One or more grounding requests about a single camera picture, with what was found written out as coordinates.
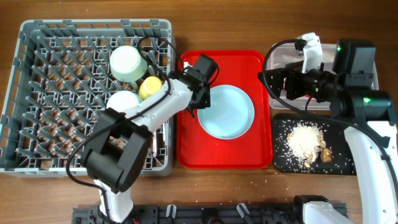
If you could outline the light blue plate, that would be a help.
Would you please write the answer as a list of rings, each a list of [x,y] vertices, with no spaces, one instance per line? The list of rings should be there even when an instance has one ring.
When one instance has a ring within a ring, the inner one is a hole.
[[[200,126],[206,133],[222,140],[245,134],[254,122],[254,104],[248,94],[232,85],[210,89],[210,107],[197,111]]]

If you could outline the yellow plastic cup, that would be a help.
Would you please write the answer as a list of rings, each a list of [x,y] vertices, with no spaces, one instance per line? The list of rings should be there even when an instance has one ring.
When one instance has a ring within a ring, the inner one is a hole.
[[[147,77],[139,87],[139,96],[145,100],[159,91],[163,83],[161,79],[155,76]]]

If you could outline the rice and food scraps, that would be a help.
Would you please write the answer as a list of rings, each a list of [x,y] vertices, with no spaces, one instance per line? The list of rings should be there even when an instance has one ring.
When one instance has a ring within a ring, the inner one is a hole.
[[[290,165],[310,170],[316,161],[332,161],[333,151],[327,147],[324,132],[318,126],[298,124],[294,126],[285,139],[285,156]]]

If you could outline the mint green food bowl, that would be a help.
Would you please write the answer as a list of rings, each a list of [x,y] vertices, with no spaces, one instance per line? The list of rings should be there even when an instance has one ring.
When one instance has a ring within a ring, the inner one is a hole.
[[[147,71],[147,62],[133,46],[120,46],[110,55],[112,75],[121,82],[135,82]]]

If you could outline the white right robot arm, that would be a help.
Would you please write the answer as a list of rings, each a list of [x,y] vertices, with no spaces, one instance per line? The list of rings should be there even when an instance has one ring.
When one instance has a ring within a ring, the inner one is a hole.
[[[259,81],[281,103],[302,96],[329,102],[327,121],[342,124],[358,178],[364,223],[397,222],[397,116],[386,91],[374,90],[375,45],[340,39],[331,71],[323,68],[320,38],[307,33],[291,40],[303,60],[283,68],[263,67]]]

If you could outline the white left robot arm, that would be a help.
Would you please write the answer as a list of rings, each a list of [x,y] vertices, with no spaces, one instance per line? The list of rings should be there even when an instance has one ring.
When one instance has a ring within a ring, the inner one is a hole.
[[[193,66],[170,72],[160,90],[137,106],[102,112],[84,143],[81,164],[101,192],[99,209],[109,223],[122,223],[132,212],[131,186],[156,130],[179,111],[209,107],[210,85],[219,70],[201,54]]]

